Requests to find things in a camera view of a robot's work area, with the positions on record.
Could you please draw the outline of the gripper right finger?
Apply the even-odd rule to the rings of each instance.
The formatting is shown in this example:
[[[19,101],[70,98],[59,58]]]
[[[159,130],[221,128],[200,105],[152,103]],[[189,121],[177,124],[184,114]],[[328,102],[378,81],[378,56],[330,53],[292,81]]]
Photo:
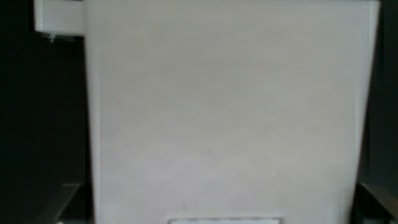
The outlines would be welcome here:
[[[398,224],[398,197],[369,183],[356,189],[354,224]]]

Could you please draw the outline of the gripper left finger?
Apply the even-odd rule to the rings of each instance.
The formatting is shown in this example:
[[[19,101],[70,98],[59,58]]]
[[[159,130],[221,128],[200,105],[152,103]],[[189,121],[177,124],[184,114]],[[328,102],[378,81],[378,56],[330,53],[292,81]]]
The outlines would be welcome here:
[[[35,224],[93,224],[91,193],[84,183],[65,183]]]

